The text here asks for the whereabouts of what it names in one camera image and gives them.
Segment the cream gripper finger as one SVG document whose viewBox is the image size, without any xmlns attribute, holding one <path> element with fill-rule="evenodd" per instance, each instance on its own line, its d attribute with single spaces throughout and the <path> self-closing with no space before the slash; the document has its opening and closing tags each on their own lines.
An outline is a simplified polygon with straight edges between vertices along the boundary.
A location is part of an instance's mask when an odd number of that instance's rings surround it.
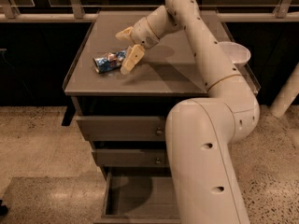
<svg viewBox="0 0 299 224">
<path fill-rule="evenodd" d="M 134 67 L 140 62 L 145 54 L 145 49 L 139 45 L 135 44 L 126 50 L 126 56 L 121 64 L 121 73 L 123 75 L 128 75 L 134 69 Z"/>
<path fill-rule="evenodd" d="M 132 39 L 132 31 L 133 31 L 132 26 L 127 27 L 126 29 L 116 33 L 115 37 L 120 41 L 130 41 L 134 43 L 134 40 Z"/>
</svg>

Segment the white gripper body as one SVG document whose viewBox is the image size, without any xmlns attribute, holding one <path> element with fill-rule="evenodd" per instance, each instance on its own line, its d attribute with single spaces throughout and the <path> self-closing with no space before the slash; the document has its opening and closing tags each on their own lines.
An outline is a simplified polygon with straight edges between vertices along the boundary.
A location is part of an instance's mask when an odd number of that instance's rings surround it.
<svg viewBox="0 0 299 224">
<path fill-rule="evenodd" d="M 135 44 L 142 45 L 144 49 L 151 49 L 160 41 L 151 29 L 147 17 L 142 18 L 133 26 L 131 38 Z"/>
</svg>

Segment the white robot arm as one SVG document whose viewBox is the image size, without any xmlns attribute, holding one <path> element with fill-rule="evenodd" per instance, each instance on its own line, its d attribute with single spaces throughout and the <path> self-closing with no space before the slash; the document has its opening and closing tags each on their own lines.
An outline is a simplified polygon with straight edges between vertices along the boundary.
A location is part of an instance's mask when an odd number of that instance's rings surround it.
<svg viewBox="0 0 299 224">
<path fill-rule="evenodd" d="M 202 20 L 196 0 L 165 0 L 147 17 L 117 33 L 131 45 L 121 64 L 129 74 L 147 49 L 182 30 L 207 96 L 176 104 L 165 141 L 181 224 L 250 224 L 229 144 L 257 126 L 260 107 L 247 81 Z"/>
</svg>

